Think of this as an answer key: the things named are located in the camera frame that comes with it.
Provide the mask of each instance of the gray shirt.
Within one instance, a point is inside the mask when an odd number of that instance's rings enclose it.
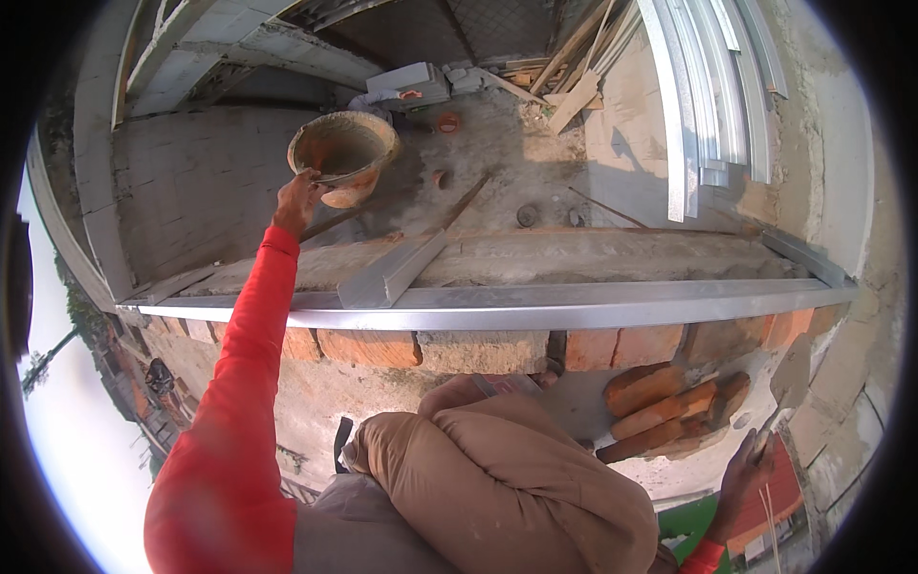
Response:
[[[392,113],[387,109],[383,109],[380,106],[375,106],[377,102],[382,102],[384,100],[394,100],[398,99],[398,90],[379,90],[378,92],[370,92],[369,94],[363,94],[362,96],[357,96],[351,103],[347,105],[347,108],[352,112],[366,112],[368,114],[373,114],[377,118],[384,119],[392,125]]]

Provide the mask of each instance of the stack of metal profiles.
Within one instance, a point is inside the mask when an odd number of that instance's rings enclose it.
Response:
[[[450,85],[446,77],[433,64],[417,62],[411,65],[381,73],[366,80],[366,91],[398,90],[406,92],[417,90],[423,97],[410,100],[389,100],[386,102],[391,109],[412,109],[413,107],[439,104],[450,99]]]
[[[635,1],[663,99],[668,218],[698,217],[699,186],[728,186],[729,163],[771,183],[767,112],[788,88],[756,0]]]

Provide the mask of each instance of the trowel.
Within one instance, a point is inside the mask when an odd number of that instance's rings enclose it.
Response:
[[[810,349],[812,339],[804,334],[798,335],[775,374],[771,377],[771,394],[778,402],[775,411],[768,415],[756,435],[753,452],[761,454],[768,439],[768,432],[775,419],[785,409],[796,409],[803,404],[807,388],[810,386]]]

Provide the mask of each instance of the brick wall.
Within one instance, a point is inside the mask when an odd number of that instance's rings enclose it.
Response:
[[[123,125],[119,232],[137,283],[251,257],[290,180],[286,147],[313,112],[211,107]]]

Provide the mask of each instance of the black strap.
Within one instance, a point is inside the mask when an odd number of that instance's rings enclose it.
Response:
[[[344,445],[347,444],[347,439],[351,437],[351,429],[353,428],[353,421],[347,417],[341,417],[341,422],[338,423],[338,432],[335,434],[335,472],[338,474],[350,474],[351,471],[344,467],[344,465],[339,461],[341,458],[341,450],[344,448]]]

